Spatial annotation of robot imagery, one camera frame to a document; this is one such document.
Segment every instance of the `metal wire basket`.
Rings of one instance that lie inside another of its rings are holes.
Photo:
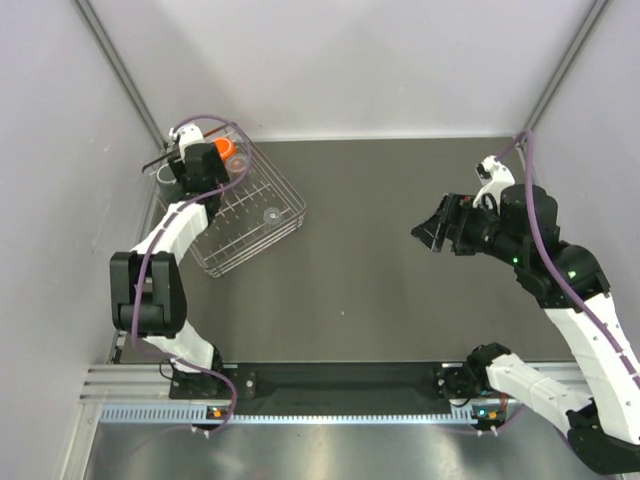
[[[235,145],[236,152],[226,161],[232,178],[246,168],[251,149],[250,171],[239,185],[224,192],[215,220],[190,248],[207,273],[220,277],[300,228],[306,205],[253,142],[243,142],[231,126],[213,132],[215,138],[226,137]],[[166,164],[153,175],[160,204],[166,210],[171,189],[177,188],[175,179]]]

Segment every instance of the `silver metal floor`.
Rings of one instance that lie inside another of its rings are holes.
[[[596,480],[553,426],[525,411],[497,438],[425,426],[235,426],[205,440],[100,425],[86,480]]]
[[[508,266],[433,254],[409,233],[444,193],[475,193],[475,164],[507,143],[261,145],[306,201],[305,223],[222,278],[187,255],[189,320],[227,361],[461,360],[492,341],[526,360],[570,359]],[[515,154],[507,163],[522,177]]]

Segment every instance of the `orange lid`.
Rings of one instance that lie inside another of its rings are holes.
[[[214,138],[213,143],[216,144],[218,148],[218,153],[220,153],[220,158],[222,161],[226,161],[231,155],[236,153],[235,144],[229,140],[227,137],[218,137]]]

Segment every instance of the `white backdrop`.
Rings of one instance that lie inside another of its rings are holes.
[[[93,0],[158,123],[256,139],[502,135],[590,0]]]
[[[50,479],[113,338],[109,258],[137,240],[157,149],[71,2],[4,2],[0,65],[0,477]]]
[[[640,2],[606,11],[537,129],[536,174],[564,236],[593,251],[640,354]]]

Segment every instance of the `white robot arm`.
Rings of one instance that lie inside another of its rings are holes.
[[[182,372],[197,370],[177,359],[217,370],[221,365],[219,352],[200,337],[186,319],[187,303],[178,265],[191,243],[209,227],[220,207],[219,195],[195,203],[189,199],[219,188],[229,182],[229,177],[215,144],[206,143],[194,124],[184,125],[172,132],[172,136],[178,148],[176,155],[170,157],[169,166],[180,184],[183,198],[169,205],[145,240],[131,251],[118,252],[112,257],[112,318],[117,329],[131,333],[136,280],[142,257],[149,253],[138,336],[169,354],[174,368]]]
[[[560,288],[541,261],[527,220],[524,185],[494,157],[476,171],[473,195],[446,195],[436,213],[412,230],[431,251],[445,239],[456,255],[485,253],[513,267],[569,344],[592,395],[572,390],[529,367],[499,344],[482,345],[463,366],[468,396],[506,393],[550,421],[578,457],[601,474],[640,470],[640,365],[618,318],[609,283],[586,249],[560,240],[557,203],[534,186],[534,206],[546,250],[563,279],[599,322]]]

